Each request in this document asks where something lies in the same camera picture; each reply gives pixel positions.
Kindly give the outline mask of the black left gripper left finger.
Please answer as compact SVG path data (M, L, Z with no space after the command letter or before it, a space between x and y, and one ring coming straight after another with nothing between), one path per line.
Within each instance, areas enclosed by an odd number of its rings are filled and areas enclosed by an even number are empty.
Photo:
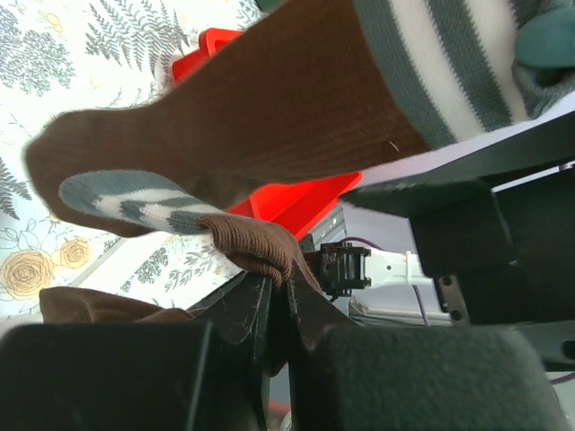
M263 430L272 283L226 283L190 323L31 324L1 341L4 430Z

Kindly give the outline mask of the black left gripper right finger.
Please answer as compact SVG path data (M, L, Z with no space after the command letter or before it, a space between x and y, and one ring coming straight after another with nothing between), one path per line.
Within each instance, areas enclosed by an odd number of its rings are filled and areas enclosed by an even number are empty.
M297 430L561 430L537 353L514 330L367 327L295 268L286 287Z

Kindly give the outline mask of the brown sock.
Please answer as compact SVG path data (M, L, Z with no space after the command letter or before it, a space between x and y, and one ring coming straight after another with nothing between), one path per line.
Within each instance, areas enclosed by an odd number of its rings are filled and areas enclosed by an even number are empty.
M227 209L268 183L363 171L536 119L574 89L574 67L515 57L518 31L571 1L288 1L162 99L60 115L38 161L80 132L110 167L154 172ZM56 200L76 224L124 237Z
M269 277L282 296L299 275L320 288L292 233L278 224L215 209L165 177L143 171L86 172L64 180L58 194L66 206L100 221L180 236L208 235L215 248L237 267ZM44 322L187 322L204 308L188 311L79 287L51 287L40 292Z

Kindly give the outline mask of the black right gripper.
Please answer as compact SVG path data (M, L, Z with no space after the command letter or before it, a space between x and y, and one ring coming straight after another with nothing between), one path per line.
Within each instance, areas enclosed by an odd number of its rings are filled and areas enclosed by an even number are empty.
M569 113L343 200L409 220L422 270L454 324L515 327L549 371L570 371L573 162Z

